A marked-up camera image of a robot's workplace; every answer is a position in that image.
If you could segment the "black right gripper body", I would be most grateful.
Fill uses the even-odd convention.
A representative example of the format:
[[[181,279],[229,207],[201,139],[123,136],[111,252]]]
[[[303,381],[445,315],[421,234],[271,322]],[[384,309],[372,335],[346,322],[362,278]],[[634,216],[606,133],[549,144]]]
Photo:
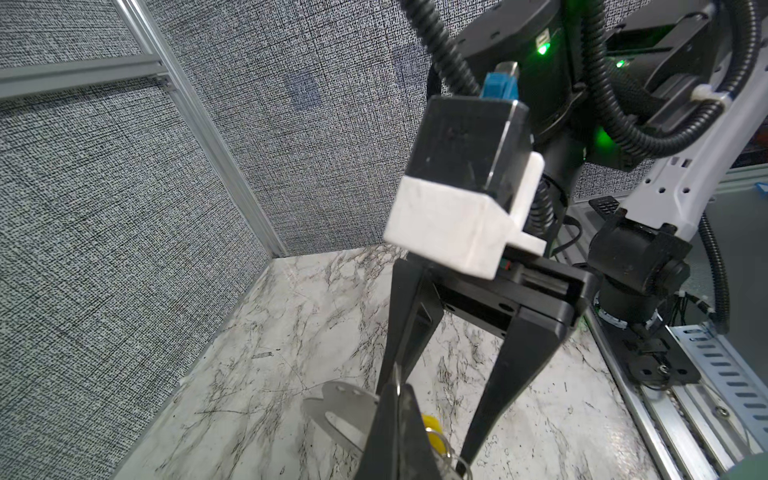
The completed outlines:
[[[515,318],[532,312],[572,328],[594,300],[600,278],[551,259],[512,260],[491,280],[461,274],[415,255],[431,275],[443,306],[503,338]]]

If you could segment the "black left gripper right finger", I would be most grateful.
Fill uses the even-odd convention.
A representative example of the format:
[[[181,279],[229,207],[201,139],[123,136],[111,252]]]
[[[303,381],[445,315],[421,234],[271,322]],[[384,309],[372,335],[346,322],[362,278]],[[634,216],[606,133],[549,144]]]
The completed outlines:
[[[434,453],[410,385],[403,385],[400,393],[400,478],[438,478]]]

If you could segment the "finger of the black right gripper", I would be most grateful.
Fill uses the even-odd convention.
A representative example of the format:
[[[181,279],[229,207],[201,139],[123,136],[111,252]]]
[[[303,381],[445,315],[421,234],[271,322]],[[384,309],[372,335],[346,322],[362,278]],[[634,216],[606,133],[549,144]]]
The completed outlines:
[[[386,345],[375,389],[380,394],[395,365],[407,379],[444,315],[430,272],[421,263],[401,258],[392,271]]]
[[[569,326],[534,311],[512,318],[462,446],[467,463],[476,459],[498,420],[569,335]]]

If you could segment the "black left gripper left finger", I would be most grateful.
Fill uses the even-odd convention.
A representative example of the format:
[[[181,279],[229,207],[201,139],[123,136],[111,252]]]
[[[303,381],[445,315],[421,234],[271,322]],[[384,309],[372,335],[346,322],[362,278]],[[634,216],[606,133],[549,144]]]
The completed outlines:
[[[387,384],[379,397],[355,480],[398,478],[399,387]]]

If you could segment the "yellow capped key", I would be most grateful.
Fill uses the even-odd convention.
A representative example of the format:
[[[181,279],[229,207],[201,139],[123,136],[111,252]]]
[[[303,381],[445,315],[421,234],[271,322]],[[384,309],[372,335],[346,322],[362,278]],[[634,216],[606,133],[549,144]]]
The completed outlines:
[[[442,432],[438,419],[430,415],[423,415],[422,420],[432,448],[438,454],[446,455],[448,452],[447,440]]]

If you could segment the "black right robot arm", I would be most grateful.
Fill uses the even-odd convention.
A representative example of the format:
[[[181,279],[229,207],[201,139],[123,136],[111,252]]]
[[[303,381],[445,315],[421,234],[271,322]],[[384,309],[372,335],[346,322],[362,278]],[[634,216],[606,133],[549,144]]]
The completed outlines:
[[[501,1],[452,36],[400,5],[430,56],[426,108],[384,238],[393,269],[377,385],[406,378],[446,312],[502,347],[456,472],[595,306],[619,366],[654,390],[699,371],[667,332],[691,241],[724,261],[706,205],[767,114],[763,1]]]

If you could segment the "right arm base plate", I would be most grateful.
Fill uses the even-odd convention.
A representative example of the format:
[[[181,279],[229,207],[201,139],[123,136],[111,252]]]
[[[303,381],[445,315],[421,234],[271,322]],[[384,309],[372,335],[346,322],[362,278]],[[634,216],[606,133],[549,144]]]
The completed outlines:
[[[634,384],[665,389],[701,380],[698,368],[666,326],[645,337],[629,328],[610,327],[607,338],[621,371]]]

